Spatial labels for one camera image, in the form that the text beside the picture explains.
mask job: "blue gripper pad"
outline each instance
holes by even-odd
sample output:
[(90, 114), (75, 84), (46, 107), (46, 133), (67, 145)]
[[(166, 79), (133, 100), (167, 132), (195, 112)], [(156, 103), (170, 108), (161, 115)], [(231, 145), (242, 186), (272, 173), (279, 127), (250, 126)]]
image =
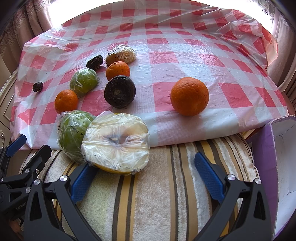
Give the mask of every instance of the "blue gripper pad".
[(200, 152), (195, 154), (194, 164), (211, 197), (219, 203), (222, 203), (225, 197), (223, 183), (203, 154)]
[(13, 143), (7, 148), (6, 156), (12, 157), (24, 144), (26, 144), (27, 138), (25, 135), (20, 135)]
[(72, 184), (71, 200), (76, 204), (81, 201), (94, 179), (98, 168), (86, 165)]

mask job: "plastic-wrapped green fruit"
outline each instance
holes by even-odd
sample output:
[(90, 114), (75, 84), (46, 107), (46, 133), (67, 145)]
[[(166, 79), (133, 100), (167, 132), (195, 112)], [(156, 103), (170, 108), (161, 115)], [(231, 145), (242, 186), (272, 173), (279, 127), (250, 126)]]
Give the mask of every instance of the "plastic-wrapped green fruit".
[(70, 90), (73, 90), (77, 97), (80, 98), (95, 88), (99, 82), (100, 79), (94, 70), (88, 68), (80, 69), (73, 75), (70, 81)]
[(63, 112), (58, 123), (58, 144), (65, 154), (78, 164), (84, 162), (81, 143), (89, 124), (96, 117), (82, 110)]

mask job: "dark round fruit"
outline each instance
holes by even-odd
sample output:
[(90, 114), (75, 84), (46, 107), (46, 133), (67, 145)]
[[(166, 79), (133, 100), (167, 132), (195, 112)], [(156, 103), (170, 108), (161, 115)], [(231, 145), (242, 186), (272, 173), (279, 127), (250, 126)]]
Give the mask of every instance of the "dark round fruit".
[(98, 55), (92, 58), (91, 60), (89, 60), (86, 64), (86, 67), (88, 69), (93, 69), (94, 71), (97, 71), (99, 67), (102, 65), (102, 63), (103, 63), (103, 57)]
[(37, 82), (33, 85), (33, 91), (34, 92), (40, 92), (43, 89), (43, 83), (42, 82)]
[(128, 106), (135, 98), (135, 95), (135, 84), (125, 75), (113, 77), (107, 83), (104, 91), (105, 100), (118, 109)]

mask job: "striped upholstery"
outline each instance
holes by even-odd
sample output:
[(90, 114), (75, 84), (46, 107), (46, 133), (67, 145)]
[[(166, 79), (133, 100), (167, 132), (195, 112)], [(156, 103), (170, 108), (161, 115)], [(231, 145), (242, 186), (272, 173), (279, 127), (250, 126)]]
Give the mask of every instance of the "striped upholstery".
[[(148, 165), (134, 176), (99, 170), (77, 206), (103, 241), (192, 241), (218, 204), (194, 167), (198, 151), (240, 180), (258, 177), (249, 147), (236, 134), (152, 148)], [(61, 151), (53, 151), (46, 165), (39, 175), (45, 182), (69, 175), (77, 166)], [(223, 234), (232, 227), (240, 205), (238, 201)], [(54, 206), (65, 231), (73, 235), (58, 202)]]

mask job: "black shriveled fruit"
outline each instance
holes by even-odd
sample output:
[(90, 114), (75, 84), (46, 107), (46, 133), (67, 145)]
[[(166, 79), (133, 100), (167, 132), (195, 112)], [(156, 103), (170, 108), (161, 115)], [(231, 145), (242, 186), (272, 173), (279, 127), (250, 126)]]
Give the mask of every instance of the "black shriveled fruit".
[(103, 63), (103, 57), (98, 55), (92, 58), (91, 60), (89, 60), (86, 64), (86, 67), (88, 69), (93, 69), (94, 71), (97, 71), (99, 67), (102, 65), (102, 63)]
[(128, 106), (135, 98), (135, 95), (135, 84), (125, 75), (113, 77), (107, 83), (104, 91), (105, 100), (118, 109)]
[(33, 91), (34, 92), (40, 92), (43, 89), (43, 83), (42, 82), (37, 82), (33, 85)]

